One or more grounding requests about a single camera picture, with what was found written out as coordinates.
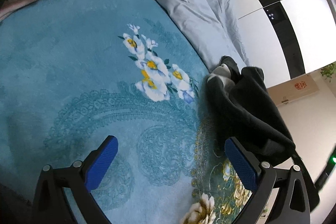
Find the green plant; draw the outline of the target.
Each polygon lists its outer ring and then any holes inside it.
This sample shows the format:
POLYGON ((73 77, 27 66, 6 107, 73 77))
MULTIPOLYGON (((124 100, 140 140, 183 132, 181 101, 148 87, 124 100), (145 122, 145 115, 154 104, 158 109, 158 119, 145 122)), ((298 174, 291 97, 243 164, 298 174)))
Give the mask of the green plant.
POLYGON ((320 69, 321 76, 329 80, 331 82, 331 79, 333 78, 333 75, 335 75, 336 71, 336 62, 333 62, 329 65, 326 65, 320 69))

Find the white wardrobe with black strip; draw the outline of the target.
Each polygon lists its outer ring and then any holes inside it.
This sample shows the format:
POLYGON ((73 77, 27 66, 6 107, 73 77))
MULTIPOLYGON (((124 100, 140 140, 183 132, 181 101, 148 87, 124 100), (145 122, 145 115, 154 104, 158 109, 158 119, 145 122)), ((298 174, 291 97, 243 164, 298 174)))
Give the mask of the white wardrobe with black strip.
POLYGON ((234 0, 251 65, 272 87, 335 61, 329 0, 234 0))

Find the cardboard box with red stamp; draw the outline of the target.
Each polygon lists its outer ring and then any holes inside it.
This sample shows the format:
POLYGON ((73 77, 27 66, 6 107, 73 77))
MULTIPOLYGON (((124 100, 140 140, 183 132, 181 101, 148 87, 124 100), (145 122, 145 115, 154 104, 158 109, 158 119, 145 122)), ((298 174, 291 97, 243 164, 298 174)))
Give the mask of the cardboard box with red stamp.
POLYGON ((276 106, 285 105, 319 91, 311 75, 303 75, 267 89, 276 106))

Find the black and white fleece jacket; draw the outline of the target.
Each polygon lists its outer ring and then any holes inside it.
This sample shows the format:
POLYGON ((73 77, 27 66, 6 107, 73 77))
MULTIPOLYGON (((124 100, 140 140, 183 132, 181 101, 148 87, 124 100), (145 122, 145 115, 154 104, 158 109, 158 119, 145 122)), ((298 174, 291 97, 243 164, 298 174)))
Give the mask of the black and white fleece jacket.
POLYGON ((273 166, 295 153, 295 143, 269 96, 261 68, 239 69, 231 57, 223 56, 206 79, 206 96, 218 148, 235 137, 259 161, 273 166))

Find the teal floral plush blanket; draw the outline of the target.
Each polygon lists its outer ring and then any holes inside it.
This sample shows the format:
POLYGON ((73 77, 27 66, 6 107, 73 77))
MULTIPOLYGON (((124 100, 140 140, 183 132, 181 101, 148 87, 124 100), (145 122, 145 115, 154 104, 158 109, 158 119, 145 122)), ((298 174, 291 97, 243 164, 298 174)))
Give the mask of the teal floral plush blanket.
POLYGON ((1 22, 1 223, 29 223, 44 165, 116 158, 92 195, 112 223, 178 223, 213 197, 231 223, 251 196, 215 147, 208 73, 155 0, 38 0, 1 22))

